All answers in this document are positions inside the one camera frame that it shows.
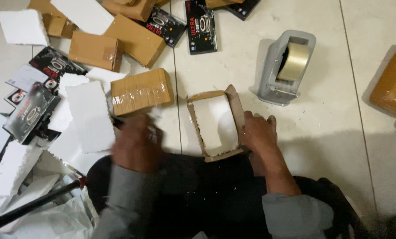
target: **gray tape dispenser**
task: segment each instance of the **gray tape dispenser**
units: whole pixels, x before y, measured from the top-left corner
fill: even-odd
[[[269,46],[258,98],[278,106],[287,106],[300,96],[298,87],[316,45],[313,34],[287,30]]]

